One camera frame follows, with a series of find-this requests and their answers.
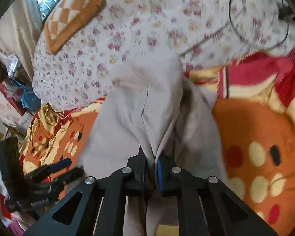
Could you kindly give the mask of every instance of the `white floral fabric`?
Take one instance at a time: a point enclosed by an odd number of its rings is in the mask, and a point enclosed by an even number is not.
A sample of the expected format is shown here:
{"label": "white floral fabric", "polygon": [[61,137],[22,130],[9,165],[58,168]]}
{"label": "white floral fabric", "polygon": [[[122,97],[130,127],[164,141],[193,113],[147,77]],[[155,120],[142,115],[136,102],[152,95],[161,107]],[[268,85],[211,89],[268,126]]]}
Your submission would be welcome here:
{"label": "white floral fabric", "polygon": [[[42,34],[35,51],[33,89],[58,110],[89,104],[110,91],[116,64],[157,50],[181,54],[184,70],[224,64],[234,57],[281,42],[287,24],[277,19],[282,0],[106,0],[106,7],[49,55]],[[295,45],[295,25],[273,49],[284,55]]]}

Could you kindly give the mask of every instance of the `wrinkled fabric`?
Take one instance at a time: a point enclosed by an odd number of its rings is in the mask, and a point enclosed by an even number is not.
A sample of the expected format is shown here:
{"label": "wrinkled fabric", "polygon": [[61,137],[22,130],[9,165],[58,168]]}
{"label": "wrinkled fabric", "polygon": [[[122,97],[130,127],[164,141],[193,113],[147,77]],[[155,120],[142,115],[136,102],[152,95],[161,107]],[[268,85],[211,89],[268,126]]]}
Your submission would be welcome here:
{"label": "wrinkled fabric", "polygon": [[[216,95],[184,79],[179,56],[173,53],[135,58],[112,72],[114,88],[101,107],[89,140],[77,165],[87,176],[110,176],[124,167],[128,158],[146,156],[151,183],[157,180],[160,154],[174,152],[177,165],[194,176],[217,176],[226,181],[221,144],[211,115]],[[173,217],[156,205],[163,203],[157,192],[149,200],[145,223],[147,235],[155,235],[163,217]],[[145,206],[128,198],[124,235],[144,235]]]}

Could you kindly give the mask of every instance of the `beige curtain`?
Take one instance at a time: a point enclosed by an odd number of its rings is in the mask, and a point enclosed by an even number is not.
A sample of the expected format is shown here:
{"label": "beige curtain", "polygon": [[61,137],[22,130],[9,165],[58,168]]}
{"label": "beige curtain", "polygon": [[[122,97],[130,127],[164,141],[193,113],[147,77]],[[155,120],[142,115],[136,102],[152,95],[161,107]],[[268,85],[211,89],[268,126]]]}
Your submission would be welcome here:
{"label": "beige curtain", "polygon": [[32,81],[32,61],[41,34],[41,15],[37,0],[15,0],[0,19],[0,51],[16,53],[23,65],[21,74]]}

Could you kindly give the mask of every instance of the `black cable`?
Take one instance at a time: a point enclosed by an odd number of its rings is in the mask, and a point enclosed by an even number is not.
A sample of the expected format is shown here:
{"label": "black cable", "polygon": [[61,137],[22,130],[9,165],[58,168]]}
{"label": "black cable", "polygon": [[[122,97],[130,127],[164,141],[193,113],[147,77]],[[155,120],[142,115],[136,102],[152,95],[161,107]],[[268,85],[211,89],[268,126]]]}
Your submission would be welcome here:
{"label": "black cable", "polygon": [[237,30],[237,28],[235,27],[235,25],[234,25],[234,23],[233,23],[233,20],[231,19],[231,2],[232,2],[232,1],[233,1],[233,0],[229,0],[229,4],[228,4],[228,15],[229,15],[229,21],[230,21],[230,24],[231,24],[233,30],[235,31],[235,33],[238,35],[238,37],[239,37],[241,40],[243,40],[247,45],[252,46],[252,47],[255,47],[255,48],[259,49],[259,50],[269,51],[269,50],[272,50],[272,49],[278,47],[279,45],[283,44],[283,43],[286,41],[286,39],[287,39],[287,37],[288,37],[288,35],[289,35],[289,22],[288,22],[288,20],[286,20],[286,23],[287,23],[287,31],[286,31],[285,38],[283,39],[283,41],[277,43],[276,45],[271,46],[271,47],[268,47],[268,48],[265,48],[265,47],[261,47],[261,46],[259,46],[259,45],[256,45],[255,43],[252,43],[252,42],[248,41],[248,40],[247,40],[247,39],[246,39],[246,38],[245,38],[245,37],[244,37],[244,36],[243,36],[243,35]]}

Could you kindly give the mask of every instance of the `checkered pattern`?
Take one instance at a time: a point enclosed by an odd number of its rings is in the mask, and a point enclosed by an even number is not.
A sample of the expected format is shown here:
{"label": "checkered pattern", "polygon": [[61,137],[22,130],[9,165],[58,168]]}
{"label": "checkered pattern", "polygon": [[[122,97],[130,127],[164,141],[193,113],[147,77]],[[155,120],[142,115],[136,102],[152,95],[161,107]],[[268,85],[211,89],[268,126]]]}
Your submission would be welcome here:
{"label": "checkered pattern", "polygon": [[65,26],[85,8],[89,0],[61,0],[48,18],[50,38],[54,40]]}

